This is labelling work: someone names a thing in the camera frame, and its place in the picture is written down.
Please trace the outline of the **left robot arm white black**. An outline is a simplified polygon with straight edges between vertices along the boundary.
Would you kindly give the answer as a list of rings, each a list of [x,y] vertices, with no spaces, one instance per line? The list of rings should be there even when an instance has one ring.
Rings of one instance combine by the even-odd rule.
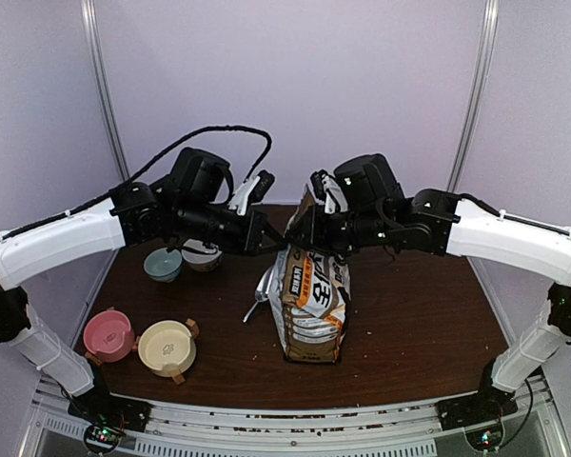
[[[22,288],[30,278],[91,254],[162,239],[176,248],[188,239],[224,253],[265,253],[265,237],[282,236],[253,208],[273,185],[262,170],[234,187],[228,161],[182,149],[170,171],[147,185],[124,184],[85,209],[65,211],[30,229],[0,232],[0,343],[18,350],[73,397],[98,423],[111,421],[118,404],[98,386],[90,363],[48,328]]]

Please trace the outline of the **pink pet bowl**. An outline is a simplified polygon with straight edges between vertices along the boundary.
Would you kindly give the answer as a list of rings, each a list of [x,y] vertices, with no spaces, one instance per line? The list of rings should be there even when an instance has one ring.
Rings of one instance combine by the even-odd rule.
[[[95,366],[115,363],[136,352],[139,337],[125,313],[108,309],[93,316],[84,328],[85,357]]]

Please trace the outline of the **cream pet bowl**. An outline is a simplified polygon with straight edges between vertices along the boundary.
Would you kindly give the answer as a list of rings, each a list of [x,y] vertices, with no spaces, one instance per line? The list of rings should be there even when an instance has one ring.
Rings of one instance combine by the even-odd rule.
[[[185,382],[185,373],[197,356],[198,324],[192,319],[184,323],[163,320],[148,327],[139,338],[138,356],[153,374],[171,379],[176,385]]]

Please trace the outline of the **dog food bag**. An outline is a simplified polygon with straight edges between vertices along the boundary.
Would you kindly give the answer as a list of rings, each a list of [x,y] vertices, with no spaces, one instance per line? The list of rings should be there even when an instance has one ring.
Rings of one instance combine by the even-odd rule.
[[[317,251],[277,253],[268,301],[289,362],[336,364],[351,308],[350,271],[341,255]]]

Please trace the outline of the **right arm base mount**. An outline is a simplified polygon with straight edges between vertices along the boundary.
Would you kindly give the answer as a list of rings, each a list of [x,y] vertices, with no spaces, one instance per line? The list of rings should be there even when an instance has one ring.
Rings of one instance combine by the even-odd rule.
[[[436,404],[443,431],[497,421],[518,411],[511,398],[489,399],[478,393],[441,400]]]

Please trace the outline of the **metal scoop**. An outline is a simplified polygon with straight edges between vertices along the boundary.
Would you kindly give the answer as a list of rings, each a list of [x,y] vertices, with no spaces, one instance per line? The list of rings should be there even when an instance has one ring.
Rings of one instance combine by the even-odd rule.
[[[247,324],[253,315],[256,308],[268,300],[268,291],[274,276],[274,267],[269,267],[261,277],[256,289],[254,291],[254,303],[245,314],[242,322]]]

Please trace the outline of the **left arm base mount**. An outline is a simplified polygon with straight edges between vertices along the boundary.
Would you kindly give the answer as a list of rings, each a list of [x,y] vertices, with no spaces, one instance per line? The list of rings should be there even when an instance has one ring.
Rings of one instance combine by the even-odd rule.
[[[151,413],[151,405],[141,400],[113,395],[89,402],[75,397],[69,401],[68,413],[100,427],[143,432]]]

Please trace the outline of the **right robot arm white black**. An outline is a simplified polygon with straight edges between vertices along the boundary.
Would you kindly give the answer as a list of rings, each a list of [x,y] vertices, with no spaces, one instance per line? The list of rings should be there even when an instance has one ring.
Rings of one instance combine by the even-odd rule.
[[[354,157],[311,177],[319,203],[297,212],[286,239],[304,249],[347,256],[385,246],[436,256],[473,257],[552,280],[547,303],[530,329],[489,362],[469,412],[485,421],[526,378],[571,343],[571,227],[497,210],[468,193],[423,189],[406,197],[380,153]]]

